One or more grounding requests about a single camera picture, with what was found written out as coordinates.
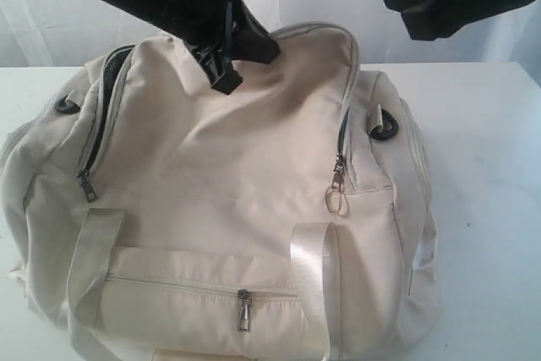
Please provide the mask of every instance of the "white backdrop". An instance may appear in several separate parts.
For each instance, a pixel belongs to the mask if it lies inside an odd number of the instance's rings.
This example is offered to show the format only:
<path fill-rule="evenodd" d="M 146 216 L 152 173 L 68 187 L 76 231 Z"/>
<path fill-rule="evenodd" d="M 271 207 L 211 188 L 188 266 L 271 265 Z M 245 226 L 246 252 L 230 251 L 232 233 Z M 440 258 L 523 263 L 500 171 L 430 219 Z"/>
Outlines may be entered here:
<path fill-rule="evenodd" d="M 541 82 L 541 6 L 468 26 L 449 40 L 411 41 L 382 0 L 246 0 L 269 29 L 311 19 L 351 30 L 364 63 L 514 60 Z M 155 28 L 98 0 L 0 0 L 0 66 L 78 66 Z"/>

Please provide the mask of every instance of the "white table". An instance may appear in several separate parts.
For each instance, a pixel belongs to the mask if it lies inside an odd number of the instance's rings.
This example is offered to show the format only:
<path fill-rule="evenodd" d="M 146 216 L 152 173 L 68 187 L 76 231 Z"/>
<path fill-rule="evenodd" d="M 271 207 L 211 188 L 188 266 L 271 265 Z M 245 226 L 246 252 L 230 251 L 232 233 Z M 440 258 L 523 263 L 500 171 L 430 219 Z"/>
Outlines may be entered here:
<path fill-rule="evenodd" d="M 432 164 L 445 313 L 396 361 L 541 360 L 541 90 L 515 63 L 371 65 L 412 107 Z M 76 68 L 0 69 L 0 137 Z M 17 254 L 0 225 L 0 274 Z M 0 359 L 76 361 L 0 280 Z"/>

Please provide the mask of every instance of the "metal zipper pull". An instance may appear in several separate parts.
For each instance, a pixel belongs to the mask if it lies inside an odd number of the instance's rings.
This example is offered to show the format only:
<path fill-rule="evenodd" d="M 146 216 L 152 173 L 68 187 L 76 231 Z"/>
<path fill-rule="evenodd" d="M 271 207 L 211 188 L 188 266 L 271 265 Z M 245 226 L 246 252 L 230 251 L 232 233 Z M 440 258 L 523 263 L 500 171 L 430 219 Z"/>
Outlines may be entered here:
<path fill-rule="evenodd" d="M 333 215 L 339 215 L 342 212 L 344 201 L 344 173 L 346 170 L 346 157 L 343 154 L 336 156 L 336 163 L 333 169 L 334 175 L 332 177 L 332 183 L 325 191 L 325 205 L 327 210 Z M 337 196 L 338 202 L 336 205 L 333 203 L 333 198 Z"/>
<path fill-rule="evenodd" d="M 238 331 L 249 333 L 252 321 L 252 293 L 243 289 L 238 291 L 238 298 L 241 300 L 240 313 L 238 315 Z"/>
<path fill-rule="evenodd" d="M 88 171 L 83 171 L 77 176 L 77 180 L 79 181 L 79 185 L 83 189 L 83 192 L 85 192 L 86 200 L 88 200 L 89 203 L 92 203 L 98 200 L 98 195 L 90 184 L 89 176 L 90 173 Z"/>

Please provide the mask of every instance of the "bag handle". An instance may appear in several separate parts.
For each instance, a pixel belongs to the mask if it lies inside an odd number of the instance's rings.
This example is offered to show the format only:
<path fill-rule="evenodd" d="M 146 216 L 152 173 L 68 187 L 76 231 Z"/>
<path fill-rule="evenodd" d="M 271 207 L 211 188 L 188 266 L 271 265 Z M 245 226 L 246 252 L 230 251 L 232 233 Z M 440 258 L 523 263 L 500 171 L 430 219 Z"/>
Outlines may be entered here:
<path fill-rule="evenodd" d="M 340 358 L 342 309 L 340 255 L 336 227 L 298 224 L 292 233 L 291 263 L 298 298 L 317 342 L 325 343 L 322 361 Z"/>
<path fill-rule="evenodd" d="M 73 349 L 91 361 L 122 361 L 91 330 L 111 252 L 125 220 L 125 211 L 90 209 L 75 245 L 68 275 L 68 329 Z"/>

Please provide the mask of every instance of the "black grommet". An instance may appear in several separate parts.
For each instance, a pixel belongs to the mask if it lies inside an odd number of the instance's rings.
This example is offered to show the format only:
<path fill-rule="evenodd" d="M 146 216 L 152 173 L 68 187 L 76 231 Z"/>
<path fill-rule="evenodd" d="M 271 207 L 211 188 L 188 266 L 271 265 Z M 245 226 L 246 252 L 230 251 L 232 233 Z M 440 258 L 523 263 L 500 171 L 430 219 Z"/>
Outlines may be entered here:
<path fill-rule="evenodd" d="M 62 114 L 71 115 L 79 113 L 81 111 L 81 108 L 72 101 L 69 101 L 68 97 L 65 96 L 55 103 L 54 110 Z"/>
<path fill-rule="evenodd" d="M 395 118 L 385 109 L 381 109 L 381 116 L 383 118 L 383 128 L 372 130 L 370 137 L 378 141 L 387 141 L 398 134 L 398 129 L 400 127 Z"/>

